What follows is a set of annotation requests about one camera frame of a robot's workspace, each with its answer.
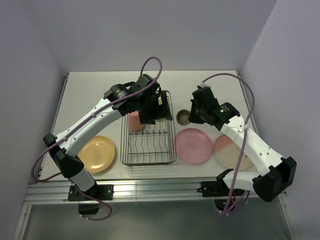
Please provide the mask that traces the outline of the small speckled ceramic cup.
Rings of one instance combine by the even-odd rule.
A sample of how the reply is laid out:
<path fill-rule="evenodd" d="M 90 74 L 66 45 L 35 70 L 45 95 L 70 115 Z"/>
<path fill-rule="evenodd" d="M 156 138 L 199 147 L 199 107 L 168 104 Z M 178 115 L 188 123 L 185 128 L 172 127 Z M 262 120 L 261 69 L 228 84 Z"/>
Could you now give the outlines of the small speckled ceramic cup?
<path fill-rule="evenodd" d="M 187 109 L 181 109 L 176 114 L 176 121 L 181 126 L 186 126 L 190 124 L 190 111 Z"/>

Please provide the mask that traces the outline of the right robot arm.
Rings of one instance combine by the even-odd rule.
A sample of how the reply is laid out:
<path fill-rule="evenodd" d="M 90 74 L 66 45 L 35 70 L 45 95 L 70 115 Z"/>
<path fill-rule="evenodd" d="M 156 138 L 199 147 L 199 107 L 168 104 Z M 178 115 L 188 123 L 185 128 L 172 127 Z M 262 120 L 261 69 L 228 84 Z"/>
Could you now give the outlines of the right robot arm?
<path fill-rule="evenodd" d="M 271 202 L 292 185 L 297 162 L 284 157 L 267 145 L 250 127 L 240 112 L 229 102 L 219 104 L 208 86 L 192 92 L 189 120 L 207 123 L 229 137 L 249 157 L 256 171 L 237 172 L 228 168 L 216 178 L 216 189 L 222 195 L 233 189 L 254 191 L 262 200 Z"/>

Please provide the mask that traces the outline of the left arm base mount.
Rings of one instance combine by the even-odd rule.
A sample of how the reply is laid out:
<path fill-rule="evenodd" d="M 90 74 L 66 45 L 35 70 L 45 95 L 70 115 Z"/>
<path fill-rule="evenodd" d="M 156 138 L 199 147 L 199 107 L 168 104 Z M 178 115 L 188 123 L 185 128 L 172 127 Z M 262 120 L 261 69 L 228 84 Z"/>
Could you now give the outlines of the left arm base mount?
<path fill-rule="evenodd" d="M 113 199 L 113 194 L 112 184 L 96 184 L 88 191 L 81 191 L 77 185 L 71 185 L 67 201 L 78 202 L 78 213 L 81 218 L 87 221 L 102 221 L 108 219 L 113 213 L 112 207 L 106 202 Z M 102 208 L 107 210 L 107 215 L 94 217 Z"/>

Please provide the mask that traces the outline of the pink plastic cup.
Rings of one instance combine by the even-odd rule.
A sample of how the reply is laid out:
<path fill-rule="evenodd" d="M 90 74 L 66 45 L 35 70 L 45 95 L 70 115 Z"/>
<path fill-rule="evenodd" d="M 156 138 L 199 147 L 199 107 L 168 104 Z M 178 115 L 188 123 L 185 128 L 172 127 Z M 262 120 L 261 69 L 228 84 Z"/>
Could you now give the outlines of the pink plastic cup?
<path fill-rule="evenodd" d="M 127 123 L 129 129 L 134 132 L 141 132 L 144 129 L 144 125 L 140 123 L 138 111 L 134 111 L 128 114 Z"/>

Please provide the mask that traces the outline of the pink cream floral plate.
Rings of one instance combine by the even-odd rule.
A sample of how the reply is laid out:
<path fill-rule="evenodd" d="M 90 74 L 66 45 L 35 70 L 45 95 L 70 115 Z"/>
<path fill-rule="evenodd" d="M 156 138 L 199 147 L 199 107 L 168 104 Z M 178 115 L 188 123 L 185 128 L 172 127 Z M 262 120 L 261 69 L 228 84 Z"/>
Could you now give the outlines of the pink cream floral plate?
<path fill-rule="evenodd" d="M 213 144 L 213 154 L 226 169 L 235 169 L 241 148 L 225 134 L 219 136 Z"/>

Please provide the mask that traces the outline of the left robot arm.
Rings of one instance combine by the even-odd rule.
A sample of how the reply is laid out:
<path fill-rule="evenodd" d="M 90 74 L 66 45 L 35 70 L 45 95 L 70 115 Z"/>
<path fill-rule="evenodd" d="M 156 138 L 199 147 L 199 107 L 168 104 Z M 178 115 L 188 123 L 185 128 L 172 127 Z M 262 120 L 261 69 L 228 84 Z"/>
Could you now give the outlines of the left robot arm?
<path fill-rule="evenodd" d="M 78 153 L 102 129 L 133 112 L 138 112 L 143 125 L 154 125 L 159 119 L 173 119 L 167 91 L 152 77 L 142 74 L 135 82 L 113 85 L 77 123 L 57 135 L 49 133 L 43 138 L 64 178 L 73 182 L 86 200 L 95 198 L 98 188 Z"/>

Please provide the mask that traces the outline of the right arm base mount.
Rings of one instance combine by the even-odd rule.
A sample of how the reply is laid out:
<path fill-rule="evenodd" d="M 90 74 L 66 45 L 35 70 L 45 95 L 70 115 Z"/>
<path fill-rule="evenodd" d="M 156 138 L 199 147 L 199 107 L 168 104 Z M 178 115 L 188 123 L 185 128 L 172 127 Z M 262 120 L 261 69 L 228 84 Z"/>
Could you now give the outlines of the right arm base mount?
<path fill-rule="evenodd" d="M 202 194 L 203 198 L 214 198 L 214 204 L 218 212 L 221 214 L 227 205 L 230 189 L 224 181 L 218 177 L 216 180 L 202 181 L 200 188 L 196 190 Z M 234 213 L 242 207 L 248 200 L 249 192 L 241 189 L 234 189 L 231 195 L 231 200 L 227 205 L 227 214 Z"/>

